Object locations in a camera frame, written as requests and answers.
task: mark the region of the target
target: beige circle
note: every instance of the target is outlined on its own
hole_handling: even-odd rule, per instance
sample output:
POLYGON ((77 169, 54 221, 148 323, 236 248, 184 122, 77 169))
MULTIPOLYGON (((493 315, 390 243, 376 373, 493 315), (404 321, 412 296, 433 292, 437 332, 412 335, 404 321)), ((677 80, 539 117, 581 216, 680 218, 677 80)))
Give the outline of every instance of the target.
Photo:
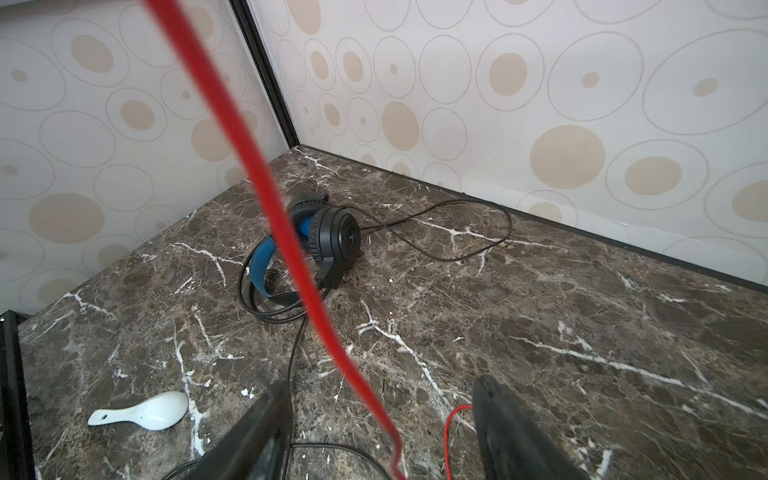
POLYGON ((491 88, 505 97, 518 93, 528 79, 528 65, 516 53, 502 53, 491 64, 491 88))
POLYGON ((531 215, 546 218, 547 220, 552 220, 553 222, 562 223, 563 221, 563 213, 560 211, 560 208, 558 208, 558 206, 555 204, 550 204, 549 202, 539 202, 531 207, 528 212, 531 215))
POLYGON ((224 174, 224 181, 230 187, 245 178, 245 172, 240 167, 232 167, 224 174))
POLYGON ((62 298, 67 292, 74 289, 77 284, 74 280, 68 278, 57 278, 43 283, 38 288, 38 300, 45 305, 50 305, 56 300, 62 298))
POLYGON ((29 80, 29 76, 27 76, 26 72, 23 72, 21 70, 12 71, 11 78, 13 78, 16 81, 20 81, 21 83, 24 83, 27 80, 29 80))
POLYGON ((328 62, 326 61, 326 58, 323 57, 323 54, 317 50, 313 51, 310 55, 310 64, 318 78, 322 78, 323 80, 328 78, 328 62))
POLYGON ((319 0, 287 0, 290 16, 307 35, 314 35, 320 30, 319 0))
POLYGON ((154 125, 152 109, 142 101, 129 100, 120 107, 120 116, 128 127, 135 130, 149 130, 154 125))
POLYGON ((210 118, 197 122, 190 140, 195 152, 207 161, 222 161, 232 153, 230 142, 224 137, 219 124, 210 118))
POLYGON ((341 114, 333 104, 326 104, 326 106, 323 107, 323 113, 325 113, 328 123, 330 123, 334 127, 339 126, 339 124, 341 123, 341 114))
POLYGON ((731 207, 736 215, 753 222, 768 223, 768 180, 761 180, 739 190, 731 207))
POLYGON ((119 259, 128 255, 128 247, 121 243, 110 243, 104 245, 96 254, 96 260, 98 264, 104 268, 107 268, 112 263, 117 262, 119 259))
POLYGON ((80 194, 48 195, 29 209, 29 226, 51 242, 80 243, 101 231, 104 211, 80 194))
POLYGON ((408 165, 404 164, 403 162, 397 162, 394 167, 392 167, 392 171, 396 174, 405 175, 406 177, 413 177, 411 174, 411 169, 408 168, 408 165))
POLYGON ((600 75, 598 75, 596 71, 591 71, 588 74, 586 74, 584 78, 581 79, 581 85, 584 88, 592 88, 598 84, 599 80, 600 80, 600 75))
POLYGON ((694 95, 697 97, 706 97, 709 94, 714 93, 717 87, 720 86, 720 82, 716 78, 705 78, 699 80, 694 87, 694 95))
POLYGON ((553 188, 576 188, 591 182, 605 162, 603 142, 577 125, 547 130, 531 148, 531 169, 553 188))
POLYGON ((205 11, 205 8, 190 7, 187 10, 192 26, 197 34, 203 39, 207 40, 214 34, 214 20, 205 11))
POLYGON ((638 195, 661 195, 683 179, 683 168, 667 157, 645 157, 634 162, 624 174, 630 190, 638 195))
POLYGON ((362 80, 362 60, 354 51, 348 51, 344 54, 344 71, 351 81, 362 80))
POLYGON ((245 120, 248 129, 253 133, 256 133, 256 129, 259 126, 259 118, 252 111, 243 111, 243 119, 245 120))
POLYGON ((114 65, 109 47, 90 35, 73 38, 69 43, 69 51, 77 63, 95 73, 106 73, 114 65))
POLYGON ((382 130, 389 143, 399 150, 410 150, 419 141, 419 122, 410 108, 391 102, 382 112, 382 130))

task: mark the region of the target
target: ear cushion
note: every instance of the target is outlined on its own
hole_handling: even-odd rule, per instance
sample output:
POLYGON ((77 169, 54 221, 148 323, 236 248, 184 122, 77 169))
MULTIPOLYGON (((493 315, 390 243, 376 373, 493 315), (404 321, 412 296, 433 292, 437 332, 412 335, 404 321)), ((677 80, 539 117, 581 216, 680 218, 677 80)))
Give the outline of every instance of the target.
POLYGON ((302 220, 305 218, 309 218, 312 215, 316 214, 318 211, 322 210, 323 207, 327 207, 328 204, 326 202, 323 202, 321 200, 305 200, 303 202, 299 202, 298 204, 293 205, 288 210, 288 216, 291 219, 291 222, 293 223, 293 228, 297 229, 299 228, 299 224, 302 220))
POLYGON ((312 217, 312 221, 310 222, 310 253, 312 254, 312 258, 315 259, 317 263, 320 263, 323 261, 323 252, 320 251, 320 238, 319 238, 319 232, 320 232, 320 221, 323 220, 323 215, 330 210, 330 206, 326 205, 324 208, 321 208, 314 216, 312 217))

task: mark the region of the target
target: black plastic part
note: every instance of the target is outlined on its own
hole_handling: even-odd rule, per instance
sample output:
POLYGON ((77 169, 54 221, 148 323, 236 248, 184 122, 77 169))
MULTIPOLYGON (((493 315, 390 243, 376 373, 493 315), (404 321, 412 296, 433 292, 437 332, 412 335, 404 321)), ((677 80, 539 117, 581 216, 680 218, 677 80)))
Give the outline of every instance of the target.
POLYGON ((279 480, 292 433, 290 390, 280 380, 205 454, 187 480, 279 480))
POLYGON ((283 98, 283 92, 280 90, 280 84, 277 82, 277 76, 272 69, 270 57, 266 52, 264 43, 259 35, 259 29, 253 20, 253 13, 250 10, 247 0, 230 0, 232 11, 235 14, 240 31, 248 45, 248 51, 256 64, 256 70, 259 72, 261 83, 266 91, 266 96, 270 99, 272 109, 286 138, 288 148, 293 148, 299 144, 299 136, 296 134, 296 128, 293 126, 293 120, 290 117, 288 106, 283 98))
POLYGON ((0 478, 32 480, 35 460, 17 329, 26 317, 9 310, 0 318, 0 478))
POLYGON ((490 375, 475 379, 472 414, 486 480, 589 480, 490 375))

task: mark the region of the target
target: black trim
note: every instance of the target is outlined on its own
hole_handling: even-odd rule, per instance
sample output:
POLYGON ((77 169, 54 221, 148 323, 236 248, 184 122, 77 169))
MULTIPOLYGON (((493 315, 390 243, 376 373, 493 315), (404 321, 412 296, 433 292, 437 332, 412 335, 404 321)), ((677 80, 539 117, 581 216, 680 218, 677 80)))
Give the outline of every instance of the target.
POLYGON ((283 99, 283 92, 280 90, 277 76, 272 69, 266 47, 259 36, 259 29, 253 20, 253 13, 247 0, 230 0, 230 5, 232 5, 232 11, 240 25, 240 31, 243 33, 245 42, 248 44, 250 56, 256 64, 256 70, 259 72, 261 83, 266 90, 266 96, 270 99, 277 122, 280 124, 280 129, 283 130, 288 148, 293 148, 299 144, 299 136, 296 134, 296 128, 293 127, 288 106, 283 99))
MULTIPOLYGON (((463 194, 461 192, 449 190, 448 188, 444 187, 438 187, 437 185, 432 185, 428 182, 425 182, 423 180, 418 180, 411 177, 406 177, 405 175, 396 174, 395 172, 391 172, 389 170, 384 170, 383 168, 379 167, 373 167, 368 164, 364 164, 363 162, 358 162, 357 160, 352 160, 351 158, 347 157, 341 157, 336 154, 332 154, 331 152, 320 150, 319 148, 310 147, 309 145, 301 145, 302 147, 311 148, 312 150, 319 151, 320 153, 330 155, 331 157, 340 158, 342 160, 346 161, 352 161, 356 164, 364 165, 367 168, 374 168, 376 170, 382 171, 386 174, 392 174, 397 175, 399 177, 403 177, 407 180, 414 181, 416 183, 422 184, 422 185, 429 185, 430 188, 434 188, 436 190, 444 191, 451 195, 456 195, 458 197, 464 197, 469 198, 472 200, 483 200, 481 198, 473 197, 472 195, 463 194)), ((553 222, 552 220, 547 220, 545 218, 537 217, 535 215, 531 215, 528 212, 521 212, 520 210, 515 210, 514 208, 505 207, 507 210, 512 212, 514 215, 517 215, 518 217, 525 218, 526 220, 533 220, 539 223, 543 223, 544 225, 549 225, 550 227, 559 228, 560 230, 565 230, 567 232, 576 233, 577 235, 581 237, 586 237, 591 240, 597 240, 598 242, 606 243, 607 245, 611 245, 612 247, 618 247, 622 250, 626 250, 628 252, 637 253, 638 255, 642 255, 643 257, 652 258, 654 260, 659 260, 664 263, 668 263, 670 265, 674 266, 680 266, 686 270, 690 270, 692 272, 701 273, 703 275, 711 276, 712 278, 716 280, 720 280, 723 282, 732 283, 734 285, 743 286, 744 288, 748 288, 750 290, 754 290, 756 292, 765 293, 768 294, 768 285, 763 285, 762 283, 755 283, 751 282, 749 280, 745 280, 743 278, 739 278, 738 276, 728 275, 727 273, 718 272, 717 270, 712 270, 711 268, 706 268, 705 266, 696 265, 695 263, 686 262, 683 260, 679 260, 674 257, 668 257, 667 255, 663 255, 662 253, 654 252, 653 250, 646 250, 644 248, 636 247, 635 245, 630 245, 629 243, 620 242, 618 240, 614 240, 612 238, 603 237, 601 235, 597 235, 596 233, 587 232, 586 230, 580 230, 576 227, 569 227, 568 225, 564 225, 559 222, 553 222)))
POLYGON ((9 310, 0 316, 0 478, 33 480, 32 433, 17 325, 26 317, 9 310))

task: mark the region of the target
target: blue headband padding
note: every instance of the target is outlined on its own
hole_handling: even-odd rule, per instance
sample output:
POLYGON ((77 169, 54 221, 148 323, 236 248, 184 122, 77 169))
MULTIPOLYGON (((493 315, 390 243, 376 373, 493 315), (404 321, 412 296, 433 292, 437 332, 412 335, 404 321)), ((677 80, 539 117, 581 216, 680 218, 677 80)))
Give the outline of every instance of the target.
MULTIPOLYGON (((299 223, 300 235, 309 237, 311 222, 312 217, 301 220, 299 223)), ((266 275, 266 268, 270 265, 270 260, 272 260, 272 255, 275 254, 275 250, 277 250, 275 240, 272 240, 272 237, 267 237, 256 251, 253 252, 253 258, 250 260, 250 281, 256 287, 256 290, 259 290, 267 298, 270 298, 272 294, 266 291, 264 276, 266 275)))

